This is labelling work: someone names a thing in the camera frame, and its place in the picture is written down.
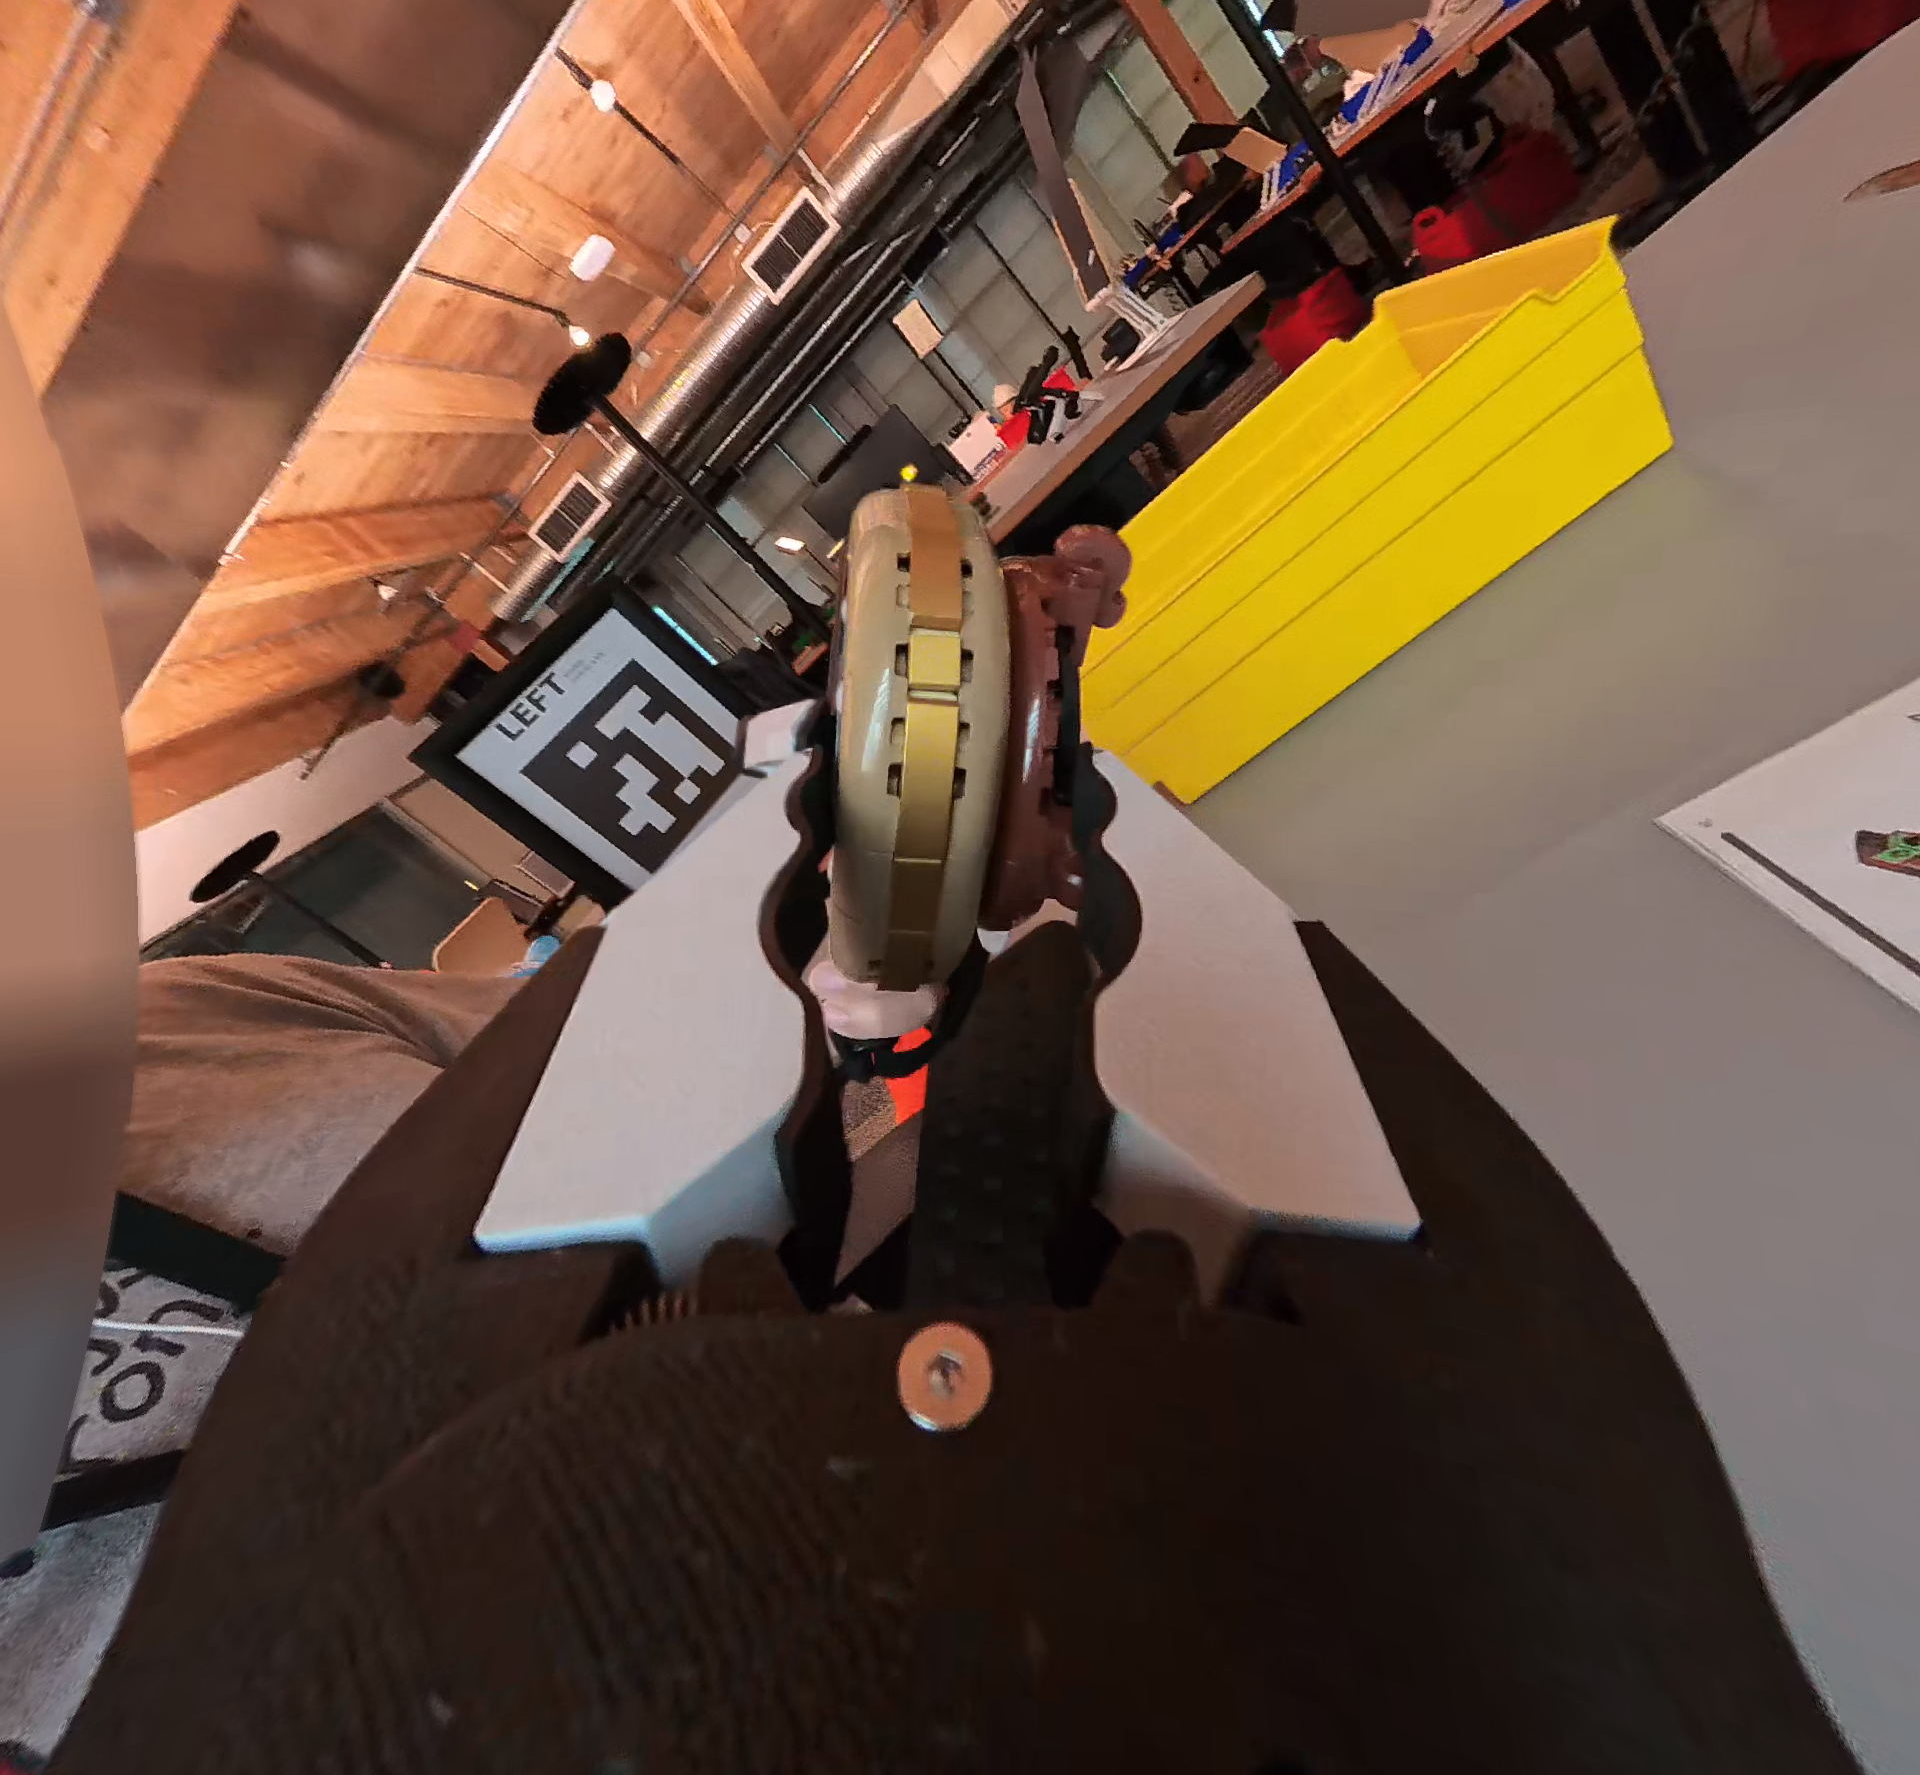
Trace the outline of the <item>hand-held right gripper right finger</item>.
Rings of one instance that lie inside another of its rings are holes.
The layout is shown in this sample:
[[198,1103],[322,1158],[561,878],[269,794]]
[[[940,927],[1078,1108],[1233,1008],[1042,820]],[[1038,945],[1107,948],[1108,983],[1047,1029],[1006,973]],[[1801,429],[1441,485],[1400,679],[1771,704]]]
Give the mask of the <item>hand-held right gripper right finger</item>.
[[1073,839],[1091,959],[1091,1208],[1121,1235],[1400,1246],[1422,1218],[1288,905],[1117,756]]

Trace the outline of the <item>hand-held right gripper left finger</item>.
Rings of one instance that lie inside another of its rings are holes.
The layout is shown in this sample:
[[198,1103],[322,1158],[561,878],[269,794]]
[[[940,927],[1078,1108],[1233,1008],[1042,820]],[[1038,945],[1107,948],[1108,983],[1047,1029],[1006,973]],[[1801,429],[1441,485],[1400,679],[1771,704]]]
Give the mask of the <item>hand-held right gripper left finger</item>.
[[640,1246],[678,1289],[757,1239],[828,1300],[844,1147],[804,971],[828,929],[830,724],[772,711],[745,743],[743,779],[600,931],[475,1222],[485,1256]]

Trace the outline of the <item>tan round brick pot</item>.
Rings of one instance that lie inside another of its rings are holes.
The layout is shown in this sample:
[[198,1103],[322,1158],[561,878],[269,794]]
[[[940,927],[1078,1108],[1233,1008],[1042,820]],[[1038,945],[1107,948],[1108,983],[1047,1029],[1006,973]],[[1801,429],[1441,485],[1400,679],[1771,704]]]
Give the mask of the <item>tan round brick pot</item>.
[[1130,553],[1078,524],[1006,561],[970,502],[900,483],[856,504],[840,564],[828,953],[904,995],[984,931],[1080,908],[1082,672]]

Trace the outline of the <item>grey desk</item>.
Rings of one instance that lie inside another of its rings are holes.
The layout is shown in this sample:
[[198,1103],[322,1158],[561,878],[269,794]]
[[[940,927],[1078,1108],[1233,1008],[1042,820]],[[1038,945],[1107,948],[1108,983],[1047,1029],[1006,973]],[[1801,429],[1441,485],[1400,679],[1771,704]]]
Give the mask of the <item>grey desk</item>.
[[1627,264],[1678,437],[1208,806],[1426,1239],[862,1401],[816,1772],[1915,1772],[1915,1011],[1657,820],[1915,678],[1915,29]]

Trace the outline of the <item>person's grey printed shirt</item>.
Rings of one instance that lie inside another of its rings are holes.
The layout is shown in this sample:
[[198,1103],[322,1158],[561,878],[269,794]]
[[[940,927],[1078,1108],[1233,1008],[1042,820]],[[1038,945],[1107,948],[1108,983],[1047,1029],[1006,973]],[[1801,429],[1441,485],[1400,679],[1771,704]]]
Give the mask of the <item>person's grey printed shirt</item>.
[[377,1490],[540,1348],[470,1228],[561,1004],[540,979],[234,956],[140,973],[135,1190],[283,1268],[234,1352],[50,1772],[428,1772],[451,1721],[393,1643]]

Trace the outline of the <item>yellow plastic bin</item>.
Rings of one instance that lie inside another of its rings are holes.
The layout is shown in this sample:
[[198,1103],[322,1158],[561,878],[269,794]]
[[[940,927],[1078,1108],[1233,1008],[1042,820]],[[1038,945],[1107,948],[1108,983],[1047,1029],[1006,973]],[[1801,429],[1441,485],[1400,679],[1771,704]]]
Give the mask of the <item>yellow plastic bin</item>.
[[1670,448],[1613,220],[1392,288],[1124,527],[1083,730],[1197,803]]

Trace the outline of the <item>open instruction booklet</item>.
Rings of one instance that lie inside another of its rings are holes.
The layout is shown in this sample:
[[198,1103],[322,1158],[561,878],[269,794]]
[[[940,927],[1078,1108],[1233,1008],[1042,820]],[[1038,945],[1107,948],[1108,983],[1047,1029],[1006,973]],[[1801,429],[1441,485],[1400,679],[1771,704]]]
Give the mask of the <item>open instruction booklet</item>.
[[1657,820],[1878,989],[1917,1007],[1917,683]]

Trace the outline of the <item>wooden background table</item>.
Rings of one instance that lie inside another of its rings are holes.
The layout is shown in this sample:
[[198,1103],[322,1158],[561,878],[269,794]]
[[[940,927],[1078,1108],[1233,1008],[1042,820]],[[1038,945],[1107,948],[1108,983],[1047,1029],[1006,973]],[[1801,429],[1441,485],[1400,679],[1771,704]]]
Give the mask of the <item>wooden background table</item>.
[[1216,339],[1263,302],[1260,275],[1233,283],[1172,320],[1117,370],[1082,396],[1083,412],[1061,419],[1038,445],[1027,445],[982,483],[985,529],[996,547],[1013,541],[1048,502],[1090,485],[1121,460],[1121,445],[1144,437],[1181,393]]

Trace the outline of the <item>black stanchion post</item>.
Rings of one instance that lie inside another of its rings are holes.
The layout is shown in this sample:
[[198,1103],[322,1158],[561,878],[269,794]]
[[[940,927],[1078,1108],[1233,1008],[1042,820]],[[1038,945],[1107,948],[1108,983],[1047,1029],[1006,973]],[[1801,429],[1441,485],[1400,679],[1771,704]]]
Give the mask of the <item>black stanchion post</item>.
[[676,504],[691,508],[707,532],[713,535],[738,563],[765,582],[767,590],[787,607],[795,625],[828,641],[828,611],[801,595],[778,566],[719,513],[718,506],[697,491],[613,404],[611,391],[625,377],[631,360],[634,348],[623,336],[611,332],[590,338],[578,353],[565,360],[540,389],[531,407],[534,433],[540,438],[563,438],[581,429],[590,416],[601,416],[611,425],[616,438],[631,448],[640,465],[669,490]]
[[1262,104],[1263,117],[1272,124],[1284,117],[1294,127],[1301,144],[1308,150],[1308,157],[1314,163],[1321,175],[1321,183],[1331,185],[1339,202],[1361,232],[1383,279],[1387,283],[1409,280],[1410,270],[1402,255],[1383,228],[1377,211],[1368,202],[1356,178],[1347,175],[1346,166],[1333,151],[1326,131],[1312,119],[1307,101],[1287,72],[1280,49],[1273,45],[1269,35],[1260,29],[1248,0],[1215,3],[1224,15],[1248,58],[1256,62],[1267,87],[1267,99]]

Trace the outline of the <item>silver ventilation duct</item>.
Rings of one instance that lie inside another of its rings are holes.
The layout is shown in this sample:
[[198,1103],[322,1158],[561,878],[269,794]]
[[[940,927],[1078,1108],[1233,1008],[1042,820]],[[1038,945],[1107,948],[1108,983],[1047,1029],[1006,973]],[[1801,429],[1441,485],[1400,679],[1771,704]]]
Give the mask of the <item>silver ventilation duct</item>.
[[[674,448],[718,405],[740,368],[753,364],[811,284],[828,257],[893,191],[900,168],[924,144],[1047,0],[897,0],[881,29],[830,85],[827,103],[736,211],[701,258],[694,283],[716,280],[733,258],[736,279],[707,312],[696,338],[657,389],[628,418],[674,465]],[[534,549],[494,603],[497,620],[523,620],[543,585],[582,541],[611,554],[628,516],[662,495],[673,524],[684,506],[640,465],[604,419],[607,470],[596,491],[611,521],[549,547],[536,524]]]

